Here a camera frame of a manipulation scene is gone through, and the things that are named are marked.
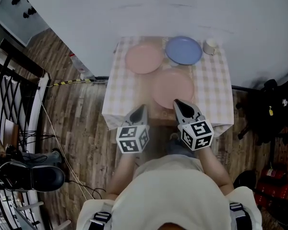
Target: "plate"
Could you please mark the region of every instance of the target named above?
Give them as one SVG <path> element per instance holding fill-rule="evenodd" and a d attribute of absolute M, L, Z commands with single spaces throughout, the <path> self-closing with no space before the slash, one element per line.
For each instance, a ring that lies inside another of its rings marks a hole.
<path fill-rule="evenodd" d="M 163 51 L 154 44 L 140 43 L 131 47 L 126 54 L 126 68 L 134 73 L 146 74 L 156 70 L 164 58 Z"/>
<path fill-rule="evenodd" d="M 167 69 L 153 80 L 152 97 L 162 107 L 173 109 L 175 99 L 190 101 L 194 94 L 192 79 L 180 69 Z"/>
<path fill-rule="evenodd" d="M 182 65 L 193 65 L 203 55 L 199 43 L 186 36 L 177 36 L 170 39 L 165 52 L 172 61 Z"/>

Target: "jeans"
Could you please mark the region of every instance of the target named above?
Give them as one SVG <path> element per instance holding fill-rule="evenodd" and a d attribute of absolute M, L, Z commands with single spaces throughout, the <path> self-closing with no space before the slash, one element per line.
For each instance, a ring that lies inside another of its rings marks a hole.
<path fill-rule="evenodd" d="M 38 165 L 52 165 L 56 166 L 62 163 L 62 158 L 59 152 L 53 151 L 50 153 L 27 153 L 22 152 L 24 163 L 30 167 Z"/>
<path fill-rule="evenodd" d="M 191 151 L 190 149 L 186 149 L 182 146 L 182 140 L 170 140 L 166 146 L 166 151 L 168 155 L 180 154 L 190 158 L 195 158 L 193 151 Z"/>

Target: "yellow and black tape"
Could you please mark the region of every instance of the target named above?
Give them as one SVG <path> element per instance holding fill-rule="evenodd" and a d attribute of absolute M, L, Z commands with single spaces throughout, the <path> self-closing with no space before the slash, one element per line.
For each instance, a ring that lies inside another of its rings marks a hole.
<path fill-rule="evenodd" d="M 73 83 L 90 83 L 90 82 L 94 82 L 94 79 L 75 79 L 75 80 L 69 80 L 69 81 L 64 81 L 64 82 L 58 82 L 58 83 L 54 83 L 53 86 L 59 86 L 59 85 L 64 85 L 64 84 L 73 84 Z"/>

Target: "pink plate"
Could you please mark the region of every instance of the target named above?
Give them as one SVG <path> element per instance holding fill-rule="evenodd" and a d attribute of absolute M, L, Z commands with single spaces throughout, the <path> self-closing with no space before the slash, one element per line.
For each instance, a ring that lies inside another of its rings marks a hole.
<path fill-rule="evenodd" d="M 156 70 L 162 63 L 164 54 L 160 48 L 150 43 L 140 43 L 131 47 L 125 57 L 126 67 L 138 74 Z"/>
<path fill-rule="evenodd" d="M 194 94 L 194 83 L 182 70 L 167 69 L 159 73 L 152 85 L 152 97 L 161 106 L 173 109 L 175 99 L 190 101 Z"/>

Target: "white shirt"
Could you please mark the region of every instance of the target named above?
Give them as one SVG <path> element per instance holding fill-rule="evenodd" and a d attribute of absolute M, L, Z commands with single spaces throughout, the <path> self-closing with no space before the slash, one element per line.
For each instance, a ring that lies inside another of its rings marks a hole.
<path fill-rule="evenodd" d="M 165 223 L 186 230 L 230 230 L 230 202 L 242 203 L 251 217 L 252 229 L 262 229 L 252 191 L 239 187 L 224 196 L 202 172 L 198 159 L 168 155 L 140 166 L 134 177 L 115 201 L 86 201 L 77 230 L 82 230 L 105 202 L 113 205 L 112 230 L 157 230 Z"/>

